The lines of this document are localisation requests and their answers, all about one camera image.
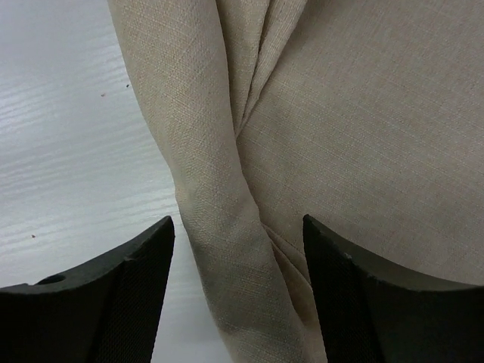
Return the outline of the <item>beige cloth napkin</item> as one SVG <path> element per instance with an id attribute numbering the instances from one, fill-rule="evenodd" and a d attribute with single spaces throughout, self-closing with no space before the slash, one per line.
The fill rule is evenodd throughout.
<path id="1" fill-rule="evenodd" d="M 111 1 L 235 362 L 326 359 L 303 217 L 483 282 L 481 1 Z"/>

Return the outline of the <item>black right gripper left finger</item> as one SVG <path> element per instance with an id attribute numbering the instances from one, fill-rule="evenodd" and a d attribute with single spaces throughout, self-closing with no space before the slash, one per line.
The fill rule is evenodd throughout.
<path id="1" fill-rule="evenodd" d="M 1 360 L 149 362 L 175 243 L 170 217 L 36 284 L 1 289 Z"/>

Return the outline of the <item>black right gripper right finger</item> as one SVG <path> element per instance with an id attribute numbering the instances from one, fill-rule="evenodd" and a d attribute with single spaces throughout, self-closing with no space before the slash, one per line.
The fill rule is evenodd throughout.
<path id="1" fill-rule="evenodd" d="M 329 362 L 481 362 L 483 288 L 384 259 L 303 218 Z"/>

